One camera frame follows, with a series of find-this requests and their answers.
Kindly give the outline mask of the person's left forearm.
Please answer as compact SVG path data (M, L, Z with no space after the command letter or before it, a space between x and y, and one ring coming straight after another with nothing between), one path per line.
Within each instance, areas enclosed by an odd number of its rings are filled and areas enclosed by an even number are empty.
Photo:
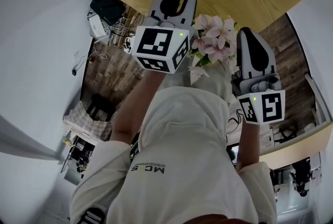
M149 105L166 74L148 71L120 106L113 122L111 141L131 144L143 123Z

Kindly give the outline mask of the person's white t-shirt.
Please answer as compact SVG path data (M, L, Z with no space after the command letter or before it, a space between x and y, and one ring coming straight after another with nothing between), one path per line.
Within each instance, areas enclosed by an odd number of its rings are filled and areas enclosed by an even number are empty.
M105 224L184 224L223 215L276 224L270 170L264 162L237 171L226 151L227 103L185 87L158 91L147 111L139 152L101 142L70 203L71 224L99 208Z

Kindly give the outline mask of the black stool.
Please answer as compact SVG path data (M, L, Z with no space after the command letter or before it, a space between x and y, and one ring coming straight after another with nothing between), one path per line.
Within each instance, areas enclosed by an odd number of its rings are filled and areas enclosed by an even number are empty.
M111 117L116 112L115 105L100 94L94 94L91 97L91 103L86 110L86 113L93 119L96 120L97 113L103 111L107 114L105 122L109 122Z

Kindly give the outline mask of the person's right forearm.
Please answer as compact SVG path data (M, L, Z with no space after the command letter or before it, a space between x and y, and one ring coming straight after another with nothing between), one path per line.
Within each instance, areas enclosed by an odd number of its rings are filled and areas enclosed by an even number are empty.
M242 125L236 170L259 162L260 126L244 122Z

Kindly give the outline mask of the dark monitor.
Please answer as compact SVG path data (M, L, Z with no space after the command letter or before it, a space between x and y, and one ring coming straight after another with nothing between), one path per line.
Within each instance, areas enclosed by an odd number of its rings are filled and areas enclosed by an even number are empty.
M71 160L71 157L72 157L73 149L74 149L74 147L70 148L69 153L67 155L67 158L66 158L66 160L65 160L65 162L63 164L63 167L62 167L60 173L63 173L67 169L68 163L69 163L69 161Z

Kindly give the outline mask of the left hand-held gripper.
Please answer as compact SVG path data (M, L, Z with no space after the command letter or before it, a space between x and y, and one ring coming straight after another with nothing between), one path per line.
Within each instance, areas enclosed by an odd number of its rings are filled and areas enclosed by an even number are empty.
M190 50L197 0L153 0L137 27L132 56L144 68L174 74Z

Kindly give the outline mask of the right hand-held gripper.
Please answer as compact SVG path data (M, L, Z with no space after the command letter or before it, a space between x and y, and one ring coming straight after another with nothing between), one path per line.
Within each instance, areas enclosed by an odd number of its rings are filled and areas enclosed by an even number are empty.
M284 120L285 91L279 75L274 73L274 52L263 37L248 27L237 33L237 65L240 77L232 76L232 87L245 122L265 125Z

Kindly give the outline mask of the black router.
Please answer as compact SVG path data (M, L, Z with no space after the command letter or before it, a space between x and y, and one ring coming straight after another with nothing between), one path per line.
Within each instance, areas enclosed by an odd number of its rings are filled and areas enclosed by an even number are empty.
M122 18L126 10L120 0L92 0L90 8L109 26Z

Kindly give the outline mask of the white metal frame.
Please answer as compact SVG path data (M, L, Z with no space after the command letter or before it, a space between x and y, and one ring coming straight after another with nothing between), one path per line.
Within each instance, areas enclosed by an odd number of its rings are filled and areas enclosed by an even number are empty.
M312 113L315 118L316 125L319 126L321 124L332 122L333 117L329 111L329 108L322 96L316 82L314 79L308 74L305 74L305 79L307 80L312 92L314 94L315 106L312 108Z

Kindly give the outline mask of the person's neck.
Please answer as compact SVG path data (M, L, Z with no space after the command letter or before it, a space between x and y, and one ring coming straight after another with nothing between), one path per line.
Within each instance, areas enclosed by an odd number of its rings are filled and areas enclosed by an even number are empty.
M195 217L183 224L258 224L240 218L227 218L225 215L210 214Z

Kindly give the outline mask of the white router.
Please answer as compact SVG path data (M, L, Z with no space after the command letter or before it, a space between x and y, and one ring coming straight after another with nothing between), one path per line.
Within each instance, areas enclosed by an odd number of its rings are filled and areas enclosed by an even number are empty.
M101 18L96 13L89 12L87 15L87 19L89 21L91 35L97 39L106 38L107 33Z

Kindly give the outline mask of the pink flower bouquet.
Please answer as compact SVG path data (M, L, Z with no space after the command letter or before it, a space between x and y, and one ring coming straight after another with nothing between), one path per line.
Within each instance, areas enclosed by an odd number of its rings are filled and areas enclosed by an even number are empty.
M208 68L217 64L229 66L232 74L239 71L236 53L239 28L232 18L201 14L193 20L192 27L195 32L188 53L191 84L202 76L208 77Z

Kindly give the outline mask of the white power strip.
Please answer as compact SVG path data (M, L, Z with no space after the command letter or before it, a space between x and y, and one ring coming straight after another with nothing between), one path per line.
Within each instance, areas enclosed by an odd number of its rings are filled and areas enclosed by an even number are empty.
M128 36L128 37L125 38L124 51L128 54L132 53L132 48L133 48L133 45L134 45L134 38L135 38L135 36Z

